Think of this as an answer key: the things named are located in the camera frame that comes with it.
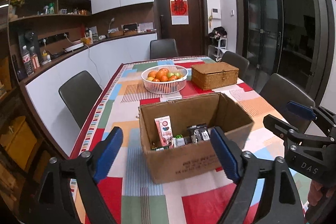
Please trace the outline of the person right hand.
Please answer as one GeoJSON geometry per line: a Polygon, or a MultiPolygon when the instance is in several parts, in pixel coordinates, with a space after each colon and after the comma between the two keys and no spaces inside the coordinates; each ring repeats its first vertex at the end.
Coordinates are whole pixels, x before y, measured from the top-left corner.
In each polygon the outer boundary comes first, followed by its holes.
{"type": "Polygon", "coordinates": [[[309,193],[307,195],[307,201],[311,206],[316,206],[320,199],[323,197],[322,188],[322,184],[311,180],[309,193]]]}

